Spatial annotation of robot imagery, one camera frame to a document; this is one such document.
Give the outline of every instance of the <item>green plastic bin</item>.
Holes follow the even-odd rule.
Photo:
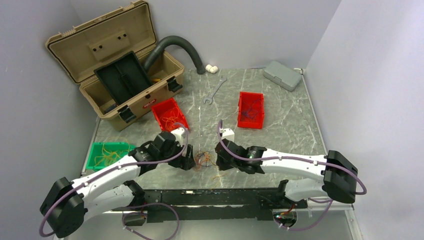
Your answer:
[[[95,172],[117,162],[136,146],[126,142],[93,142],[85,169]]]

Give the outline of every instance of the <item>tan toolbox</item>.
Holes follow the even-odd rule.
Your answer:
[[[94,70],[131,51],[143,63],[156,43],[149,5],[138,0],[65,33],[54,35],[45,46],[69,77],[80,84],[79,90],[97,115],[121,131],[148,113],[153,105],[181,92],[182,88],[176,92],[169,90],[167,81],[175,78],[182,85],[184,66],[165,51],[148,71],[152,79],[161,80],[107,113],[106,109],[115,101]]]

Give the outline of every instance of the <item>marble surface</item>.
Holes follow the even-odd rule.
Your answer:
[[[215,94],[211,105],[203,104],[203,98],[211,93],[221,75],[228,80]],[[223,119],[223,127],[233,129],[235,142],[245,148],[256,145],[285,153],[325,154],[303,82],[289,92],[263,77],[262,69],[222,69],[216,74],[204,75],[186,70],[183,86],[183,91],[174,99],[187,119],[188,139],[194,152],[210,151],[216,158],[216,127],[219,119]],[[240,91],[264,95],[262,129],[237,127]],[[94,141],[120,142],[122,139],[115,137],[122,137],[131,144],[140,145],[153,140],[160,131],[155,117],[149,112],[121,132],[115,131],[106,121],[100,121]],[[249,175],[237,169],[219,171],[216,166],[184,171],[159,164],[136,181],[144,189],[214,189],[277,187],[284,179],[299,177],[281,173]]]

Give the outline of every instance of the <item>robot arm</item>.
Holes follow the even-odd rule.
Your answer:
[[[231,129],[220,129],[219,133],[228,149],[220,142],[215,147],[218,155],[216,164],[220,170],[237,168],[247,174],[283,173],[303,178],[280,182],[277,195],[281,201],[296,203],[308,198],[329,197],[346,204],[355,202],[357,180],[345,171],[326,166],[327,163],[335,164],[358,175],[358,169],[338,151],[330,150],[327,155],[297,155],[262,146],[243,148],[233,142],[234,132]]]
[[[145,193],[133,179],[155,169],[158,164],[138,163],[169,159],[183,150],[183,142],[187,142],[183,128],[161,132],[153,141],[142,144],[102,170],[71,182],[63,177],[51,187],[40,212],[45,216],[59,199],[68,194],[47,218],[56,236],[64,238],[98,214],[119,207],[141,205],[145,202]],[[175,168],[191,169],[196,165],[193,147],[188,144],[185,156],[182,154],[167,163]]]

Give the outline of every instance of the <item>toolbox latch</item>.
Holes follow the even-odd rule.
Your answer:
[[[177,80],[175,79],[175,76],[166,80],[166,82],[168,83],[168,90],[172,91],[173,93],[183,88],[183,85],[178,84]]]
[[[129,123],[132,120],[136,119],[136,115],[134,115],[128,105],[125,105],[124,107],[119,109],[118,113],[122,120],[124,120],[126,123]]]

